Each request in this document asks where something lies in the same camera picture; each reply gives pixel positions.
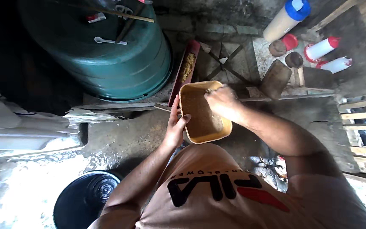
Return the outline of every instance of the red and white waterer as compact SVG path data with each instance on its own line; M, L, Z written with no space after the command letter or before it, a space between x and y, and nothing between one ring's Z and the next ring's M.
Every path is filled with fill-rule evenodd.
M317 44L308 44L305 47L306 60L312 63L321 61L321 57L338 47L341 38L329 37Z

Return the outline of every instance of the black bucket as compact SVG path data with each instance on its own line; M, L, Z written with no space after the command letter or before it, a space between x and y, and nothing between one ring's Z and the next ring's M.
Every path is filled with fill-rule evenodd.
M53 210L57 229L86 229L99 217L120 179L107 171L89 171L71 182L58 196Z

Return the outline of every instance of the grain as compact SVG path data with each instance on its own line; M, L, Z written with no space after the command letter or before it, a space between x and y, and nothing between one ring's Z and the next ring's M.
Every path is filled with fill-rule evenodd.
M182 110L184 114L191 114L187 131L191 138L206 136L222 131L221 117L214 114L204 98L206 89L193 88L182 93Z

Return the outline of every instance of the red cap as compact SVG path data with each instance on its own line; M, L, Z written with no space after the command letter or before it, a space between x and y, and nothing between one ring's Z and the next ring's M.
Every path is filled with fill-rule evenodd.
M338 47L338 44L340 43L341 38L336 38L336 37L328 37L329 39L329 44L331 47L333 47L334 49Z
M299 41L293 34L286 34L282 38L282 42L286 46L286 51L292 50L299 45Z

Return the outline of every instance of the white plastic spoon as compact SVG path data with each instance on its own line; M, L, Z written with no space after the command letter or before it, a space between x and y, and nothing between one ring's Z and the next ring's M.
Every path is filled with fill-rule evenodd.
M100 38L100 37L95 37L95 38L94 38L94 41L95 41L95 42L97 42L97 43L99 43L99 44L101 44L101 43L103 43L103 42L107 42L107 43L115 44L115 41L102 39L102 38ZM120 41L120 42L118 42L118 44L126 45L126 44L127 44L127 42L125 42L125 41Z

